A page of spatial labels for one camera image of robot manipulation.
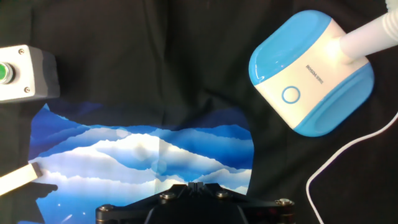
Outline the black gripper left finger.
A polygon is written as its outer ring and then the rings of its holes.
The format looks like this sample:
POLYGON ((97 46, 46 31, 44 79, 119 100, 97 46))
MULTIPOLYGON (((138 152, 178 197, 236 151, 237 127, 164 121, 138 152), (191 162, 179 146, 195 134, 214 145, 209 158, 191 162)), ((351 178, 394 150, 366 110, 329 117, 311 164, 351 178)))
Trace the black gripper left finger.
POLYGON ((100 205, 95 210, 95 223, 138 223, 144 221, 149 212, 156 206, 174 202, 177 199, 182 199, 184 196, 189 196, 190 192, 194 189, 194 182, 189 182, 188 184, 174 184, 168 190, 126 206, 116 206, 109 203, 100 205))

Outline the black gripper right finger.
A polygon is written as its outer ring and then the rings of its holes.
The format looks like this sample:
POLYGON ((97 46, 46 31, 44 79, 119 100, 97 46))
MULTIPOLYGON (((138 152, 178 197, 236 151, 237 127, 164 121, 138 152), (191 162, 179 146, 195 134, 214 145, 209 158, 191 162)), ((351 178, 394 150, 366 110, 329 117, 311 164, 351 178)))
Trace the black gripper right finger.
POLYGON ((262 201, 221 187, 219 184, 198 183, 202 196, 221 205, 236 207, 248 223, 295 223, 295 203, 287 198, 262 201))

